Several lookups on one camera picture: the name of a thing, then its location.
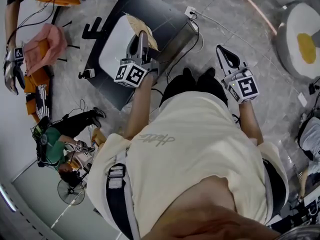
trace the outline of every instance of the person in green shirt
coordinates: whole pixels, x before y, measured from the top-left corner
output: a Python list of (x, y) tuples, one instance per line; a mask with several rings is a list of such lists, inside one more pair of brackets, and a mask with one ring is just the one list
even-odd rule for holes
[(78, 136), (87, 126), (96, 125), (101, 127), (97, 118), (106, 118), (106, 114), (94, 107), (93, 110), (83, 112), (69, 118), (63, 119), (51, 125), (46, 131), (46, 162), (51, 163), (57, 169), (59, 174), (72, 172), (72, 167), (68, 162), (70, 157), (65, 157), (65, 144), (72, 144), (86, 148), (87, 145), (83, 141), (75, 141), (74, 138)]

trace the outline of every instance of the white shirt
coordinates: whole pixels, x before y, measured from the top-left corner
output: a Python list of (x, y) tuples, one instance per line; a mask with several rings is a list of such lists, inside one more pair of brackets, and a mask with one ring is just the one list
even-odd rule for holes
[(210, 176), (225, 177), (237, 212), (265, 223), (267, 200), (262, 158), (288, 179), (271, 143), (258, 147), (236, 127), (227, 106), (204, 92), (184, 92), (161, 106), (161, 113), (132, 141), (111, 134), (90, 170), (87, 194), (108, 217), (106, 182), (115, 156), (129, 147), (126, 167), (141, 237), (185, 190)]

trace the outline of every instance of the black sneaker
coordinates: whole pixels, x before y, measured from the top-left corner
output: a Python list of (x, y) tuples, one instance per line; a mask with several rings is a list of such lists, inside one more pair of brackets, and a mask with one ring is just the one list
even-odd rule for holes
[(213, 67), (209, 67), (204, 73), (204, 75), (209, 75), (210, 77), (215, 78), (216, 70)]
[(98, 119), (96, 119), (95, 117), (92, 118), (93, 124), (98, 127), (101, 128), (101, 123), (98, 121)]
[(101, 109), (97, 108), (96, 106), (93, 108), (94, 112), (96, 112), (96, 116), (99, 118), (106, 118), (106, 113), (103, 112)]
[(193, 75), (192, 75), (192, 71), (190, 70), (190, 68), (188, 68), (188, 67), (185, 67), (184, 69), (183, 69), (183, 73), (182, 73), (184, 76), (186, 76), (186, 77), (191, 77), (191, 78), (193, 78)]

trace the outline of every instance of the person in cream t-shirt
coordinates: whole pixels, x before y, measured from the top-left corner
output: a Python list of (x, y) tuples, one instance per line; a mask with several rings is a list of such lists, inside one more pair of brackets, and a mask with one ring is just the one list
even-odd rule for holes
[[(127, 149), (126, 168), (141, 238), (206, 232), (210, 239), (223, 239), (217, 235), (220, 230), (249, 239), (278, 235), (262, 225), (267, 223), (268, 209), (263, 159), (276, 169), (288, 193), (278, 149), (264, 142), (250, 101), (239, 105), (241, 129), (236, 127), (224, 89), (214, 77), (210, 68), (196, 83), (185, 68), (167, 86), (159, 115), (150, 124), (152, 75), (136, 89), (124, 135), (107, 138), (87, 184), (93, 205), (116, 229), (106, 212), (107, 173), (115, 156)], [(186, 218), (194, 220), (192, 226)], [(209, 221), (206, 231), (204, 224)], [(228, 226), (230, 221), (239, 227)], [(212, 232), (217, 223), (219, 230)], [(256, 230), (244, 233), (244, 225)]]

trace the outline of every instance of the gray tile floor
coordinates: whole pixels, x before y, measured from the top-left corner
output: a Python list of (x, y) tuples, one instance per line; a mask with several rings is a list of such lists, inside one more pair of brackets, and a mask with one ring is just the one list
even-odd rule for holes
[[(213, 66), (217, 69), (217, 77), (221, 80), (223, 72), (219, 70), (216, 45), (224, 44), (241, 51), (257, 79), (261, 93), (253, 101), (257, 120), (264, 138), (272, 141), (279, 148), (280, 157), (289, 178), (290, 192), (294, 196), (299, 190), (297, 174), (308, 163), (308, 159), (295, 143), (300, 116), (306, 111), (298, 100), (297, 92), (305, 95), (309, 101), (309, 107), (313, 105), (315, 99), (308, 94), (308, 83), (294, 79), (283, 69), (273, 46), (274, 34), (246, 0), (164, 1), (181, 12), (185, 12), (187, 6), (196, 8), (198, 12), (220, 22), (254, 47), (253, 49), (236, 35), (199, 15), (196, 23), (203, 35), (203, 49), (199, 51), (202, 46), (202, 38), (200, 38), (195, 48), (175, 66), (171, 77), (179, 75), (184, 67), (189, 67), (194, 71), (195, 76), (199, 76), (208, 67)], [(253, 1), (275, 28), (278, 28), (283, 9), (277, 2), (275, 0)], [(53, 119), (60, 119), (64, 114), (77, 108), (80, 99), (84, 99), (89, 109), (97, 106), (106, 112), (107, 118), (102, 122), (102, 131), (106, 135), (122, 131), (131, 104), (129, 103), (122, 111), (118, 111), (88, 81), (79, 80), (78, 74), (83, 71), (94, 44), (94, 40), (81, 38), (85, 24), (92, 24), (97, 16), (102, 17), (104, 21), (116, 2), (116, 0), (87, 0), (79, 6), (64, 8), (57, 21), (57, 24), (62, 26), (72, 20), (72, 24), (65, 31), (69, 36), (69, 42), (80, 46), (80, 50), (68, 48), (66, 52), (68, 62), (58, 61), (54, 65)], [(194, 42), (195, 40), (192, 40), (177, 58), (180, 58)], [(166, 85), (166, 76), (163, 74), (156, 88), (164, 91)], [(236, 102), (229, 93), (227, 96), (230, 110), (239, 115)], [(151, 111), (159, 106), (160, 99), (161, 96), (154, 91), (151, 98)], [(156, 114), (156, 111), (152, 112), (151, 120)], [(83, 131), (80, 138), (89, 141), (89, 132)]]

